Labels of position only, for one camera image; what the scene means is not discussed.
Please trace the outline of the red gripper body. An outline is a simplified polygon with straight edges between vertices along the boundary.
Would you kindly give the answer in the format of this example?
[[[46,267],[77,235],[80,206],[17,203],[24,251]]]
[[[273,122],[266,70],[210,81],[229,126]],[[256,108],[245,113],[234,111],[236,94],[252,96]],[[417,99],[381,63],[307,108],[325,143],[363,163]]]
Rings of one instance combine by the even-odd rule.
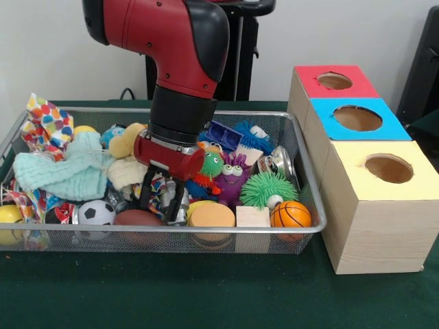
[[[149,168],[158,167],[182,181],[192,179],[199,173],[205,157],[205,151],[197,145],[175,145],[154,138],[148,132],[137,135],[133,151],[138,162]]]

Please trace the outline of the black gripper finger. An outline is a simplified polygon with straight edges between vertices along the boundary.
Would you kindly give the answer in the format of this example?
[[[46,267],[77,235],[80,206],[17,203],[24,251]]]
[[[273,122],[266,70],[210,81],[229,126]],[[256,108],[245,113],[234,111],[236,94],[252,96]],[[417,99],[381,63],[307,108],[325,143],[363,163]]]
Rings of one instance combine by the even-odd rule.
[[[166,221],[185,221],[185,215],[181,211],[181,203],[184,197],[185,184],[180,180],[166,181],[167,187],[167,209],[165,213]]]
[[[148,208],[150,195],[152,193],[152,180],[156,175],[157,168],[149,167],[147,173],[143,178],[143,183],[141,186],[141,194],[139,198],[139,208]]]

